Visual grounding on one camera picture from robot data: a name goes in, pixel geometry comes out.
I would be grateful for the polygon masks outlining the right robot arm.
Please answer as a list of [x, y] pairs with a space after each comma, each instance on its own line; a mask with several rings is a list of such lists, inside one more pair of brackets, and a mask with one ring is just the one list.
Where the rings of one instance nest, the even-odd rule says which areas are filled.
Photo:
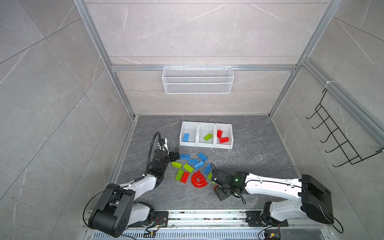
[[265, 203], [261, 219], [267, 225], [304, 217], [322, 224], [335, 222], [331, 191], [310, 175], [289, 180], [262, 177], [247, 172], [231, 175], [214, 168], [212, 181], [216, 184], [215, 194], [221, 201], [229, 196], [243, 199], [244, 195], [281, 198], [280, 202]]

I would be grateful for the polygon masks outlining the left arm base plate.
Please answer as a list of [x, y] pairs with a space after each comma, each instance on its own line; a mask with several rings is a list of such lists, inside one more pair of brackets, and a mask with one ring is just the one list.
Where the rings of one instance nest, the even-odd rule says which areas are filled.
[[168, 221], [169, 211], [154, 211], [150, 216], [143, 222], [137, 222], [132, 225], [128, 225], [128, 228], [147, 228], [149, 226], [155, 226], [158, 223], [164, 224]]

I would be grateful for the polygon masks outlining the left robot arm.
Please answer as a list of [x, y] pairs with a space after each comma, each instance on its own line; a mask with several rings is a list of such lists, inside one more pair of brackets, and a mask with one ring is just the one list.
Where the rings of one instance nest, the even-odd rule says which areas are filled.
[[88, 227], [117, 238], [128, 226], [137, 223], [151, 225], [155, 218], [154, 207], [136, 202], [136, 199], [158, 187], [164, 179], [168, 164], [179, 159], [178, 147], [172, 152], [167, 152], [161, 147], [155, 150], [147, 174], [126, 184], [107, 185], [100, 193], [101, 196], [88, 220]]

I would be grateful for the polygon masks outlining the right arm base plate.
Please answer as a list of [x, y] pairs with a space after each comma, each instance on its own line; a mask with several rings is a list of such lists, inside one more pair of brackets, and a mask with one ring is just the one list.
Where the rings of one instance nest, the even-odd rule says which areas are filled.
[[246, 223], [249, 227], [288, 227], [288, 221], [278, 221], [263, 211], [246, 211]]

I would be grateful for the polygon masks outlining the white three-compartment bin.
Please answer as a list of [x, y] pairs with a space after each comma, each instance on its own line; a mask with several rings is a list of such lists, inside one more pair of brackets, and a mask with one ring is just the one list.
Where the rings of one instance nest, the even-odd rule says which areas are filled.
[[233, 149], [234, 134], [231, 124], [182, 122], [180, 146]]

